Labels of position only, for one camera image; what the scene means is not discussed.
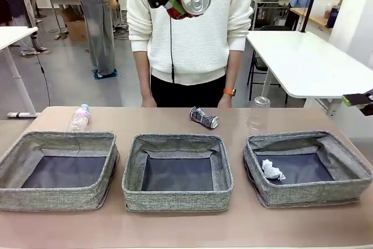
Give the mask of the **person's right hand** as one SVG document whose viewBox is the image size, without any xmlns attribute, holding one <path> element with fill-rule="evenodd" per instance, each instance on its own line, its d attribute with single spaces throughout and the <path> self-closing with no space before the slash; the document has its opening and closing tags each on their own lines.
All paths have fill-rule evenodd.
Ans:
<svg viewBox="0 0 373 249">
<path fill-rule="evenodd" d="M 157 107 L 157 103 L 151 94 L 142 96 L 142 107 Z"/>
</svg>

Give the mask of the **person's left hand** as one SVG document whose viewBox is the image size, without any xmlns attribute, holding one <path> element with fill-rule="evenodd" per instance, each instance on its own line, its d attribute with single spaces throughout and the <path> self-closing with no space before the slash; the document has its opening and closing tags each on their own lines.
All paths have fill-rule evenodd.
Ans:
<svg viewBox="0 0 373 249">
<path fill-rule="evenodd" d="M 232 108 L 232 96 L 224 93 L 217 107 L 218 108 Z"/>
</svg>

